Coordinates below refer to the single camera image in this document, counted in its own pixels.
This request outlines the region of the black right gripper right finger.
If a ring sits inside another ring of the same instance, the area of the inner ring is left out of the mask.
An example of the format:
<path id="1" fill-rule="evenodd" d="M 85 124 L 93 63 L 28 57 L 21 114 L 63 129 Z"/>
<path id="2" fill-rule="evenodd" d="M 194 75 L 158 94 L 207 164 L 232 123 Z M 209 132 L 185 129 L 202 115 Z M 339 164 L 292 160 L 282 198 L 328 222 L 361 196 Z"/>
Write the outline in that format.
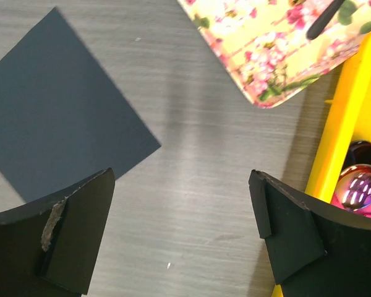
<path id="1" fill-rule="evenodd" d="M 284 296 L 371 297 L 371 218 L 349 213 L 253 170 L 260 238 Z"/>

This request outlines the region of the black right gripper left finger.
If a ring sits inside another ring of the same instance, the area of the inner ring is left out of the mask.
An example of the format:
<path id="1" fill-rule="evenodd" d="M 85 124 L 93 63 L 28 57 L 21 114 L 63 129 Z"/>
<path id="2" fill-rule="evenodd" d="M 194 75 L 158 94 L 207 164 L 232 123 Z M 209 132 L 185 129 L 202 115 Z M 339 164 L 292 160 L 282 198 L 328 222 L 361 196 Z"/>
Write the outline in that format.
<path id="1" fill-rule="evenodd" d="M 0 212 L 0 296 L 86 295 L 114 186 L 108 168 Z"/>

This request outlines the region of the dark blue paper napkin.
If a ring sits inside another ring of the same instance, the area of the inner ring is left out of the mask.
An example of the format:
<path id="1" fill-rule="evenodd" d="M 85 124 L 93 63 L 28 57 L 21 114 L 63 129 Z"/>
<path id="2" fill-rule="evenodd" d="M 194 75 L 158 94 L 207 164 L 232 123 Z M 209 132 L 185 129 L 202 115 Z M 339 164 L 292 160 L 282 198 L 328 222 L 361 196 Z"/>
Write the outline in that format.
<path id="1" fill-rule="evenodd" d="M 0 173 L 25 202 L 159 147 L 58 9 L 0 60 Z"/>

